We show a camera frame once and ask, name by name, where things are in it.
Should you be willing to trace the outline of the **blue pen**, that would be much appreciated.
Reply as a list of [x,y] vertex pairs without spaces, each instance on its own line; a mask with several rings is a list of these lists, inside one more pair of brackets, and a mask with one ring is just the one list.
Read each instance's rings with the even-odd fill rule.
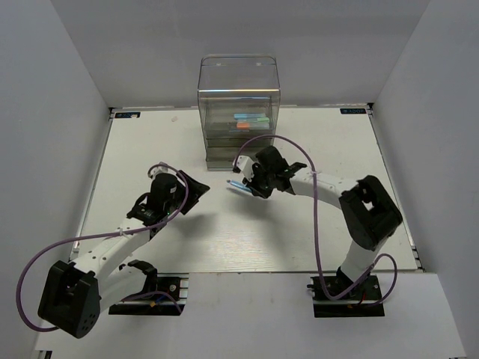
[[243,183],[241,183],[241,182],[238,182],[238,181],[235,181],[235,180],[232,180],[232,179],[228,179],[228,180],[226,181],[226,183],[227,183],[228,185],[233,186],[233,187],[236,188],[236,189],[239,189],[239,190],[241,190],[241,191],[246,191],[246,192],[248,192],[248,193],[251,193],[251,189],[248,188],[245,184],[243,184]]

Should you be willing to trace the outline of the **orange cap highlighter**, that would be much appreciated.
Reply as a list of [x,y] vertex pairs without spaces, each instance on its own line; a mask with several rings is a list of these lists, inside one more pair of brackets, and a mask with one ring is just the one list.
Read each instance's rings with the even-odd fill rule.
[[266,122],[238,122],[236,124],[237,129],[241,130],[253,130],[253,129],[269,129],[269,123]]

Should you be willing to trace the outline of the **blue cap highlighter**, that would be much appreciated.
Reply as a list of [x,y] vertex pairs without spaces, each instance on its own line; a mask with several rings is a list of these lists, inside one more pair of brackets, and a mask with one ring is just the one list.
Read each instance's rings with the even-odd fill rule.
[[263,114],[258,114],[258,113],[237,113],[234,114],[234,119],[235,120],[249,120],[249,119],[254,119],[254,118],[259,118],[262,117]]

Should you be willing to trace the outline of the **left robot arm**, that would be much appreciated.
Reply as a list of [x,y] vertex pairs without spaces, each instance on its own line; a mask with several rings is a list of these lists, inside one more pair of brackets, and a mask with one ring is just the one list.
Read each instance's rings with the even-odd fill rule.
[[149,191],[136,199],[116,233],[104,235],[86,254],[52,265],[37,311],[41,319],[82,338],[116,303],[160,295],[156,267],[135,252],[210,187],[184,171],[157,171],[150,179]]

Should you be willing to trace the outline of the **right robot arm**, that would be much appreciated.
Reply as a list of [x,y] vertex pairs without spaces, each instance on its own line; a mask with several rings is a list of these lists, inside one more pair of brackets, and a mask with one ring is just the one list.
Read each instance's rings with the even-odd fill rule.
[[400,210],[377,177],[353,180],[324,174],[310,157],[306,163],[290,164],[274,146],[262,149],[253,159],[237,156],[234,167],[255,197],[267,199],[280,191],[314,200],[315,251],[319,250],[318,204],[339,209],[352,239],[336,272],[339,292],[355,298],[364,291],[364,278],[375,266],[379,251],[403,223]]

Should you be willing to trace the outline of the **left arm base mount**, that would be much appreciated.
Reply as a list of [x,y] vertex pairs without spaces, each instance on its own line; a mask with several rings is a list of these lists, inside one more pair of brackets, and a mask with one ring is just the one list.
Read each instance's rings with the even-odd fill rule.
[[188,274],[158,274],[141,297],[112,305],[110,316],[179,316],[188,297]]

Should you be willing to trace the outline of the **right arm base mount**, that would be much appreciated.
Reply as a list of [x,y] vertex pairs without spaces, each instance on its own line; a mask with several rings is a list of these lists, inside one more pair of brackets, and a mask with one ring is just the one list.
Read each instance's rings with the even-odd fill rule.
[[382,292],[376,275],[370,275],[350,293],[335,301],[326,297],[318,277],[311,277],[307,290],[312,294],[315,318],[339,319],[385,316],[383,304],[373,305],[382,299]]

